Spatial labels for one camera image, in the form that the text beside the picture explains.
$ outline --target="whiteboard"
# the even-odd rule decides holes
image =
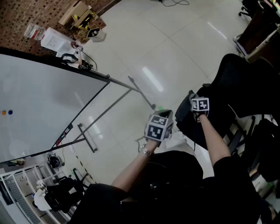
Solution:
[[[33,59],[44,59],[11,51],[32,60],[0,54],[0,113],[7,111],[0,114],[0,162],[51,149],[109,83],[87,76],[89,72],[39,63]]]

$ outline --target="whiteboard frame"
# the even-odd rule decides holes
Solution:
[[[97,79],[97,80],[101,80],[103,82],[106,82],[106,85],[97,93],[95,94],[91,100],[81,109],[81,111],[74,117],[74,119],[71,121],[71,123],[69,123],[67,125],[67,127],[64,129],[64,131],[62,133],[64,133],[68,126],[70,124],[72,124],[76,118],[83,112],[83,110],[94,100],[94,98],[103,90],[105,89],[109,84],[110,84],[110,80],[106,77],[102,77],[102,76],[99,76],[99,75],[96,75],[90,71],[86,71],[86,70],[80,70],[78,68],[74,68],[74,67],[71,67],[71,66],[68,66],[68,65],[65,65],[65,64],[62,64],[60,63],[58,60],[57,57],[55,56],[46,56],[46,57],[41,57],[41,56],[37,56],[37,55],[32,55],[31,53],[25,53],[25,52],[21,52],[21,51],[17,51],[17,50],[13,50],[13,49],[8,49],[8,48],[4,48],[4,47],[0,47],[0,54],[2,55],[8,55],[8,56],[12,56],[12,57],[17,57],[17,58],[22,58],[22,59],[25,59],[25,60],[30,60],[30,61],[34,61],[34,62],[38,62],[38,63],[42,63],[42,64],[46,64],[46,65],[50,65],[50,66],[53,66],[53,67],[57,67],[57,68],[60,68],[60,69],[64,69],[64,70],[68,70],[70,72],[75,72],[75,73],[78,73],[78,74],[81,74],[81,75],[85,75],[85,76],[88,76],[88,77],[91,77],[91,78],[94,78],[94,79]],[[56,142],[58,141],[58,139],[60,138],[60,136],[58,136],[57,140],[55,141],[55,143],[53,144],[52,148],[55,146]],[[31,155],[27,155],[27,156],[24,156],[24,157],[28,157],[28,156],[35,156],[35,155],[38,155],[38,154],[43,154],[45,153],[45,151],[43,152],[38,152],[36,154],[31,154]]]

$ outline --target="whiteboard stand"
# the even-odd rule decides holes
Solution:
[[[44,151],[44,152],[40,152],[40,153],[37,153],[37,154],[33,154],[33,155],[31,155],[32,157],[33,157],[33,156],[36,156],[36,155],[43,154],[43,153],[47,153],[47,152],[50,152],[50,151],[53,151],[53,150],[60,149],[60,148],[63,148],[63,147],[65,147],[65,146],[73,145],[73,144],[79,143],[79,142],[81,142],[81,141],[86,141],[86,143],[88,144],[89,148],[90,148],[91,151],[94,153],[96,150],[92,148],[92,146],[90,145],[90,143],[89,143],[89,141],[87,140],[87,138],[86,138],[86,136],[85,136],[84,133],[85,133],[87,130],[89,130],[91,126],[93,126],[104,114],[106,114],[112,107],[114,107],[119,101],[121,101],[121,100],[122,100],[126,95],[128,95],[131,91],[135,91],[135,92],[140,93],[140,94],[143,96],[144,100],[148,103],[148,105],[149,105],[153,110],[155,110],[156,105],[155,105],[155,104],[151,104],[151,103],[149,102],[149,100],[147,99],[147,97],[144,95],[144,93],[140,90],[140,88],[139,88],[139,87],[137,86],[137,84],[135,83],[134,79],[131,78],[130,76],[128,76],[128,78],[129,78],[129,80],[133,83],[133,85],[135,86],[135,88],[134,88],[134,87],[131,87],[131,86],[129,86],[129,85],[127,85],[127,84],[125,84],[125,83],[123,83],[123,82],[121,82],[121,81],[118,81],[118,80],[116,80],[116,79],[111,78],[109,74],[108,74],[108,75],[104,75],[104,74],[102,74],[102,73],[100,73],[100,72],[97,72],[97,71],[95,71],[95,70],[93,70],[93,69],[92,69],[90,72],[93,73],[95,76],[99,77],[101,80],[102,80],[102,79],[106,79],[106,80],[109,81],[109,82],[113,82],[113,83],[115,83],[115,84],[117,84],[117,85],[126,87],[128,90],[127,90],[123,95],[121,95],[114,103],[112,103],[112,104],[111,104],[97,119],[95,119],[88,127],[86,127],[85,130],[82,130],[82,129],[81,129],[81,126],[79,126],[79,125],[81,125],[81,124],[79,124],[79,125],[78,125],[78,128],[79,128],[79,130],[81,131],[81,134],[78,135],[78,137],[76,137],[76,138],[74,139],[74,141],[68,142],[68,143],[66,143],[66,144],[61,144],[61,145],[59,145],[59,146],[52,147],[50,150],[47,150],[47,151]]]

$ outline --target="brick wall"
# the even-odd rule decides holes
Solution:
[[[19,51],[42,55],[55,55],[55,52],[41,47],[40,41],[23,36],[29,22],[51,27],[67,36],[72,31],[58,23],[66,10],[75,0],[0,0],[0,46]],[[92,6],[92,11],[101,15],[119,0],[84,0],[84,3]],[[91,28],[101,27],[105,24],[99,18],[91,23]]]

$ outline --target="metal watch band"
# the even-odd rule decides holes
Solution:
[[[151,156],[152,154],[154,154],[154,152],[151,152],[150,150],[148,150],[147,148],[144,148],[142,153],[144,153],[146,156]]]

